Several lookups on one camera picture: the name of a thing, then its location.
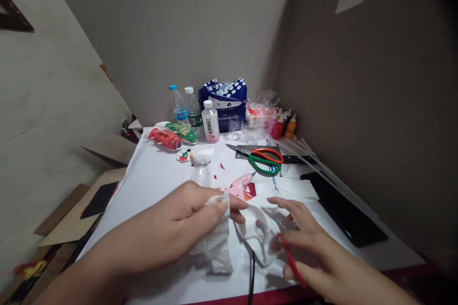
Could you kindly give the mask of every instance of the gray wall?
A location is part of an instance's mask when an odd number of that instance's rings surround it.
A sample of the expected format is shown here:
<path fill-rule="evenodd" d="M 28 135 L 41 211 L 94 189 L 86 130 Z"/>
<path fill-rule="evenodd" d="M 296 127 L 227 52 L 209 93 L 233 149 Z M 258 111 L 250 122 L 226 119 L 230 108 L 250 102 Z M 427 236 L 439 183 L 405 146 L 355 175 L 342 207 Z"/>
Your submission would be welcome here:
<path fill-rule="evenodd" d="M 34 33 L 0 30 L 0 290 L 36 251 L 33 232 L 112 166 L 81 143 L 130 114 L 65 0 L 13 0 Z"/>
<path fill-rule="evenodd" d="M 170 118 L 168 85 L 245 79 L 273 87 L 269 60 L 286 0 L 66 0 L 143 125 Z"/>
<path fill-rule="evenodd" d="M 447 0 L 295 0 L 277 80 L 298 134 L 413 248 L 457 265 L 457 47 Z"/>

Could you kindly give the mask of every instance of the white tablecloth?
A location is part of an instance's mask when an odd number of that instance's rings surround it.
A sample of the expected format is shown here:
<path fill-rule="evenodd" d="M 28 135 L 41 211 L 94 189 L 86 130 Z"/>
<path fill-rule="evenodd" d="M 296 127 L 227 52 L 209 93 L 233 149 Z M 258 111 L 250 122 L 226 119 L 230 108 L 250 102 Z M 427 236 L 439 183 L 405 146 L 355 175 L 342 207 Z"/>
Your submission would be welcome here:
<path fill-rule="evenodd" d="M 265 145 L 265 139 L 259 145 Z M 215 156 L 223 159 L 223 166 L 229 173 L 211 165 L 212 187 L 229 186 L 230 182 L 250 173 L 253 168 L 247 160 L 236 160 L 234 152 L 228 152 L 225 144 L 242 144 L 230 141 L 222 135 L 217 144 L 199 142 L 200 148 L 215 148 Z M 90 249 L 105 233 L 155 204 L 169 192 L 190 178 L 193 167 L 190 163 L 180 163 L 176 153 L 163 149 L 153 142 L 140 140 L 125 178 L 118 187 L 97 229 L 93 233 L 82 255 Z M 283 165 L 283 174 L 288 165 Z M 397 269 L 424 263 L 407 245 L 401 242 L 372 212 L 368 211 L 354 194 L 345 194 L 356 206 L 361 208 L 389 236 L 389 240 L 362 249 L 354 247 L 340 231 L 334 221 L 318 202 L 306 206 L 323 228 L 348 251 L 366 261 L 378 270 Z M 231 275 L 211 275 L 207 272 L 205 261 L 195 256 L 187 256 L 174 265 L 161 271 L 154 271 L 138 280 L 130 291 L 129 304 L 188 304 L 207 300 L 246 295 L 250 284 L 250 250 L 238 236 L 233 224 L 230 225 L 229 252 L 234 266 Z M 256 263 L 254 292 L 290 286 L 283 280 L 282 270 L 286 262 L 283 255 L 268 267 Z"/>

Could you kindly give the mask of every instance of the left hand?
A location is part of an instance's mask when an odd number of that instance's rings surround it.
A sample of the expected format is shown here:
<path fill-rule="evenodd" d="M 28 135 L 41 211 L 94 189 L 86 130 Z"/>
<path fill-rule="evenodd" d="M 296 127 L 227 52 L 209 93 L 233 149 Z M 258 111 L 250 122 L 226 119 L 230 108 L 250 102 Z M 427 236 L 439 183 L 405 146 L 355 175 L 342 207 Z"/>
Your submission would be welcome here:
<path fill-rule="evenodd" d="M 117 275 L 134 275 L 168 265 L 210 234 L 224 215 L 224 201 L 204 206 L 222 192 L 186 181 L 155 205 L 107 233 L 85 256 Z M 231 219 L 245 223 L 248 204 L 230 196 Z"/>

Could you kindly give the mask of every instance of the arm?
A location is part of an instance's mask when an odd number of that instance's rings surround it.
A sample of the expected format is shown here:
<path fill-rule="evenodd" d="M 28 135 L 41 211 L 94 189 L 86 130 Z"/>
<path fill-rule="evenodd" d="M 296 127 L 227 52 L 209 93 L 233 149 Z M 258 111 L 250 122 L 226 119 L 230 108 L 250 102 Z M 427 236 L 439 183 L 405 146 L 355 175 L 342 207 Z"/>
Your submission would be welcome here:
<path fill-rule="evenodd" d="M 305 282 L 324 298 L 337 305 L 418 305 L 390 279 L 359 260 L 338 244 L 316 222 L 304 204 L 274 197 L 267 199 L 290 212 L 299 230 L 286 231 L 284 239 L 290 245 L 314 253 L 318 267 L 296 262 Z M 294 280 L 291 267 L 283 270 L 286 280 Z"/>
<path fill-rule="evenodd" d="M 226 202 L 204 206 L 222 192 L 188 181 L 157 204 L 107 233 L 62 273 L 34 305 L 122 304 L 130 279 L 186 255 L 218 225 Z M 231 218 L 244 223 L 248 207 L 230 196 Z"/>

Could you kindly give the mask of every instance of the pink glue gun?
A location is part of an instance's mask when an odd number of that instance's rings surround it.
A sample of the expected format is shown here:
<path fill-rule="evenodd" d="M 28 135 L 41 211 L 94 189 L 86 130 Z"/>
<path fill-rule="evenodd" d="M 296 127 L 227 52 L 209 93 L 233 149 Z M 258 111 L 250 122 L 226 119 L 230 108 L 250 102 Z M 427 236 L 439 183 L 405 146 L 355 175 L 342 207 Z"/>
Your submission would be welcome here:
<path fill-rule="evenodd" d="M 223 189 L 223 192 L 230 193 L 236 196 L 237 198 L 245 201 L 245 189 L 250 184 L 254 174 L 256 174 L 256 172 L 252 172 L 251 174 L 245 174 L 244 176 L 238 178 L 236 181 L 231 183 L 228 188 Z"/>

